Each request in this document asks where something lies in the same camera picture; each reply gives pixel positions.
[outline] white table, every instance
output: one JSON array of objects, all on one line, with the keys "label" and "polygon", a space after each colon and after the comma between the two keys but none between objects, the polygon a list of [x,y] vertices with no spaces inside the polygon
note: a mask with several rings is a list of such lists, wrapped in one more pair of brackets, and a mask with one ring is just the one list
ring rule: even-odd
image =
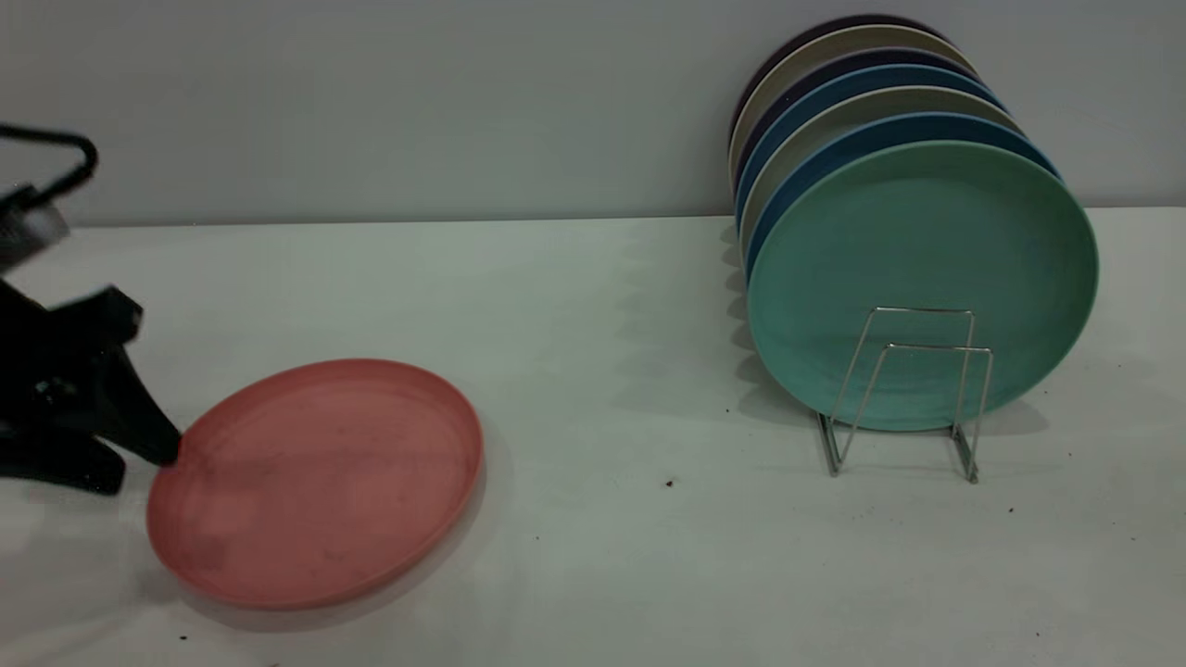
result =
[{"label": "white table", "polygon": [[471,398],[487,466],[409,576],[298,614],[183,591],[142,462],[116,498],[0,481],[0,663],[1180,665],[1186,209],[1092,220],[1091,323],[986,418],[978,485],[938,434],[862,434],[828,476],[747,342],[726,218],[81,231],[12,281],[141,303],[130,354],[178,426],[390,357]]}]

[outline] dish rack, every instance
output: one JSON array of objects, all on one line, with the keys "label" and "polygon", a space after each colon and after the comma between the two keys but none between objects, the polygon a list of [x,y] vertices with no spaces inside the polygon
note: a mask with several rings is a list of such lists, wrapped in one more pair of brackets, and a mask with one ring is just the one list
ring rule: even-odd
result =
[{"label": "dish rack", "polygon": [[[856,360],[861,356],[861,350],[865,348],[865,339],[868,337],[869,326],[873,324],[873,319],[879,313],[927,313],[943,317],[964,317],[968,319],[968,337],[963,345],[923,345],[895,342],[886,343],[881,348],[881,354],[878,355],[876,364],[873,367],[873,374],[869,376],[869,385],[865,389],[861,404],[856,408],[856,415],[852,420],[848,428],[848,437],[844,440],[844,447],[840,449],[836,444],[836,415],[840,412],[840,406],[844,400],[846,392],[848,390],[848,382],[853,377],[853,370],[856,368]],[[881,374],[881,364],[885,362],[886,356],[892,351],[907,350],[932,354],[963,352],[964,358],[959,371],[958,398],[956,399],[956,408],[951,419],[951,426],[949,427],[949,434],[952,443],[955,443],[956,452],[959,455],[959,463],[963,465],[964,477],[973,484],[980,481],[978,469],[976,466],[976,446],[980,444],[980,424],[984,418],[984,405],[988,401],[988,386],[993,379],[993,350],[991,348],[973,347],[971,343],[975,332],[976,313],[970,310],[876,306],[869,311],[869,315],[865,318],[865,328],[861,329],[861,336],[856,341],[856,349],[853,351],[853,358],[848,363],[848,371],[844,373],[844,380],[840,385],[840,393],[836,395],[836,402],[831,406],[831,412],[827,417],[823,413],[816,413],[816,420],[820,424],[820,433],[823,437],[824,456],[828,459],[828,471],[833,477],[839,476],[841,468],[844,465],[844,459],[848,457],[848,450],[852,447],[853,439],[856,437],[856,431],[860,428],[861,418],[865,415],[865,407],[868,405],[869,395],[873,394],[873,388],[876,386],[878,376]],[[980,409],[976,414],[976,421],[971,432],[971,444],[969,445],[968,437],[964,433],[964,428],[961,425],[959,419],[963,417],[964,389],[968,381],[968,360],[971,355],[984,355],[987,357],[987,362],[984,367],[984,382],[980,390]]]}]

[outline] white wall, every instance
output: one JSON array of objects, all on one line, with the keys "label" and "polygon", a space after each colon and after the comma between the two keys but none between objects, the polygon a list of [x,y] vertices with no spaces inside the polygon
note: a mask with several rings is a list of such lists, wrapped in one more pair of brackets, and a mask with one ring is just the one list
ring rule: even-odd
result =
[{"label": "white wall", "polygon": [[962,46],[1085,203],[1186,204],[1181,0],[6,0],[0,117],[100,144],[76,221],[722,212],[748,75],[868,9]]}]

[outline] stack of plates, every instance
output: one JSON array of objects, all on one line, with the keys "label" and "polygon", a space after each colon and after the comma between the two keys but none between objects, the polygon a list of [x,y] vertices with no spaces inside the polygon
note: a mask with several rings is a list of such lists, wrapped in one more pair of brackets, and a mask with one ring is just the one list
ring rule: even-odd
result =
[{"label": "stack of plates", "polygon": [[[927,26],[848,17],[786,43],[738,103],[728,165],[755,347],[816,411],[831,412],[875,306],[974,311],[974,345],[995,355],[987,409],[1037,385],[1086,323],[1099,267],[1083,209]],[[962,318],[878,316],[837,418],[852,419],[886,343],[967,333]],[[950,425],[962,357],[888,357],[862,425]],[[969,367],[963,414],[984,366]]]}]

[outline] green plate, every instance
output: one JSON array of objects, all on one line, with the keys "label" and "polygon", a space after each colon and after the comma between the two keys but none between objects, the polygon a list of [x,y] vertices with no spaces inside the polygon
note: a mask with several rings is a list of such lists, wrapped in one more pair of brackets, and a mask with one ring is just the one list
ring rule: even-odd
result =
[{"label": "green plate", "polygon": [[[993,146],[924,141],[837,170],[783,214],[754,263],[750,326],[778,382],[829,414],[874,306],[970,309],[973,344],[995,357],[994,409],[1066,356],[1098,277],[1088,217],[1047,171]],[[837,419],[855,415],[886,343],[962,345],[967,332],[958,316],[878,315]],[[965,419],[978,408],[986,361],[970,357]],[[891,352],[861,426],[949,426],[962,363],[957,352]]]}]

